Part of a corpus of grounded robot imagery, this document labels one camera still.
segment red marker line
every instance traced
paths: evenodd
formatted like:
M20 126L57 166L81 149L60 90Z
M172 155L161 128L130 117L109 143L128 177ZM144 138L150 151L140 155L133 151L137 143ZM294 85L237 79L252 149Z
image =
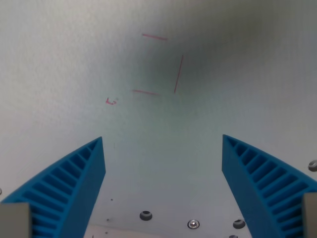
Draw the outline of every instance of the red marker line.
M182 60L180 61L180 66L179 66L179 70L178 70L178 75L177 75L177 80L176 80L174 93L176 93L177 83L178 83L178 79L179 79L179 76L180 76L180 70L182 69L183 59L184 59L184 55L182 55Z
M154 38L154 39L157 39L157 40L167 41L167 38L165 38L165 37L152 36L152 35L148 35L148 34L142 34L142 36L146 36L146 37Z
M145 94L150 94L150 95L158 95L158 93L151 93L151 92L146 92L146 91L142 91L142 90L136 90L136 89L133 89L132 92L135 92L135 93L145 93Z

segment blue 3d-printed part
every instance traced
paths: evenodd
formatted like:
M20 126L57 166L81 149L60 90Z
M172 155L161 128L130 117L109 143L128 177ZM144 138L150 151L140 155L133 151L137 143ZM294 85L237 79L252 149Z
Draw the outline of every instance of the blue 3d-printed part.
M303 237L302 197L317 191L315 180L227 135L222 171L253 238Z
M82 238L105 173L99 137L34 176L2 203L30 204L33 238Z

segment white surface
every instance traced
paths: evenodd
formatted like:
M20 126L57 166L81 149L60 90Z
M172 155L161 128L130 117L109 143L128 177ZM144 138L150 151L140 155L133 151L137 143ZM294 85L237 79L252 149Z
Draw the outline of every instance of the white surface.
M314 0L2 0L0 198L102 136L107 173L91 224L250 237L232 227L241 214L221 172L222 135L317 179L307 169L316 11ZM141 221L142 210L154 218Z

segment screw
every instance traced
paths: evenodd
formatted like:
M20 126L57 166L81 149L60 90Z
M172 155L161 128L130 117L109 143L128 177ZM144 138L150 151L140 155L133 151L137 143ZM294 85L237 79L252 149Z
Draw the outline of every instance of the screw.
M200 224L199 224L199 221L197 221L197 220L190 220L187 223L187 227L189 229L192 229L192 230L197 229L199 226L200 226Z

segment red pen mark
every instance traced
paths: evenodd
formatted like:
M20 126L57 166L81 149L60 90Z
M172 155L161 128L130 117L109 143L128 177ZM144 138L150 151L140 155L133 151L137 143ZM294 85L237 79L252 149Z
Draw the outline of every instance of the red pen mark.
M150 37L150 38L161 40L161 41L167 41L167 38L165 38L165 37L152 36L152 35L148 35L148 34L142 34L142 36Z
M184 55L182 55L182 60L180 61L180 66L179 66L179 70L178 70L178 75L177 75L177 80L176 80L176 85L175 85L174 93L176 93L176 88L177 88L177 84L178 84L178 79L179 79L179 76L180 76L180 70L182 69L183 59L184 59Z
M145 93L145 94L150 94L150 95L157 95L157 96L159 96L158 93L151 93L151 92L146 92L146 91L136 90L136 89L133 89L132 92L135 92L135 93Z
M116 104L117 102L116 102L116 101L114 101L113 103L110 103L110 102L109 102L109 98L107 98L106 103L107 103L107 104L110 104L110 105L114 105L114 104Z

